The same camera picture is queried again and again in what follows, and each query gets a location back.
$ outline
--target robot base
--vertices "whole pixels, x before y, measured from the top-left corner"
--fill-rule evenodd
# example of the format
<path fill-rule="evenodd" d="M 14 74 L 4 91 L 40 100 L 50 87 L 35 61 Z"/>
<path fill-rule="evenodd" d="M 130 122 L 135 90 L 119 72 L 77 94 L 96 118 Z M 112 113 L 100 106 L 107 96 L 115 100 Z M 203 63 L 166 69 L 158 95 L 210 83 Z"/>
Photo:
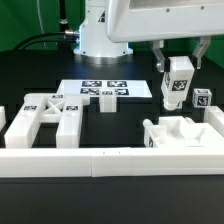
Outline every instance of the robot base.
<path fill-rule="evenodd" d="M 80 62 L 85 62 L 89 64 L 97 64 L 97 65 L 111 65 L 111 64 L 120 64 L 125 62 L 131 62 L 133 59 L 132 54 L 126 54 L 120 57 L 112 58 L 112 57 L 91 57 L 83 54 L 74 54 L 75 60 Z"/>

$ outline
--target white structure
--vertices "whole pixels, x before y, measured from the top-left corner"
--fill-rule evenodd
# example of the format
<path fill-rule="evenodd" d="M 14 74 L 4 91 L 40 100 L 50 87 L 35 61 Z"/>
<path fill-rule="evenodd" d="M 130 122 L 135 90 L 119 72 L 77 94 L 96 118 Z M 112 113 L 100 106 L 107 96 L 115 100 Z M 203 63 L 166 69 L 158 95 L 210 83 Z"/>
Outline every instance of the white structure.
<path fill-rule="evenodd" d="M 207 123 L 194 123 L 190 118 L 160 117 L 159 124 L 143 122 L 146 147 L 205 147 L 223 145 L 224 138 Z"/>
<path fill-rule="evenodd" d="M 194 67 L 189 57 L 171 57 L 170 72 L 166 72 L 162 82 L 164 107 L 175 110 L 180 101 L 185 101 Z"/>
<path fill-rule="evenodd" d="M 88 96 L 28 94 L 24 101 L 5 134 L 6 148 L 31 148 L 43 122 L 59 123 L 56 134 L 58 148 L 79 147 L 82 107 L 90 103 Z"/>

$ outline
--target white panel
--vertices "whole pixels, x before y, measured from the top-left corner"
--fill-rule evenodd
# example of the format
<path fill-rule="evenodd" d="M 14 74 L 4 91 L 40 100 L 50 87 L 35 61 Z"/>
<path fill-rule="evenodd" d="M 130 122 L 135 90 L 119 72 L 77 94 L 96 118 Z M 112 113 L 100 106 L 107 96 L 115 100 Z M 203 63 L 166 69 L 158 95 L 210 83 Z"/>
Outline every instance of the white panel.
<path fill-rule="evenodd" d="M 224 0 L 108 0 L 106 33 L 113 42 L 224 33 Z"/>

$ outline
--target small white cube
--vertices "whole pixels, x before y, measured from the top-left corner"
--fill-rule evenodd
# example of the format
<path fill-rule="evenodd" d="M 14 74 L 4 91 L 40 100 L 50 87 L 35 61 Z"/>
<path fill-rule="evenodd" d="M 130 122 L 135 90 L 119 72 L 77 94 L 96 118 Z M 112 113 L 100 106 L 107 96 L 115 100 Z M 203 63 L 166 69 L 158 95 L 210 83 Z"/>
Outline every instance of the small white cube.
<path fill-rule="evenodd" d="M 194 89 L 192 103 L 195 108 L 205 108 L 211 105 L 212 93 L 209 89 Z"/>
<path fill-rule="evenodd" d="M 115 90 L 113 88 L 101 89 L 99 103 L 101 113 L 117 112 L 117 95 Z"/>

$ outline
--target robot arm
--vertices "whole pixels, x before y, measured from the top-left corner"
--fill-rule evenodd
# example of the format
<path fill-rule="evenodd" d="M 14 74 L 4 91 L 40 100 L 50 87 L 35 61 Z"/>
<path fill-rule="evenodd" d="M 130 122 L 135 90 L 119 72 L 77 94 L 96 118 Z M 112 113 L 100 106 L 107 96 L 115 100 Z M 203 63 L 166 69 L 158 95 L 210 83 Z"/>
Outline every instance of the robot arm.
<path fill-rule="evenodd" d="M 164 107 L 176 109 L 186 100 L 194 69 L 212 35 L 224 34 L 224 0 L 108 0 L 106 34 L 113 42 L 150 41 L 157 58 L 157 69 L 164 72 Z M 199 37 L 190 57 L 166 59 L 161 52 L 163 40 Z"/>

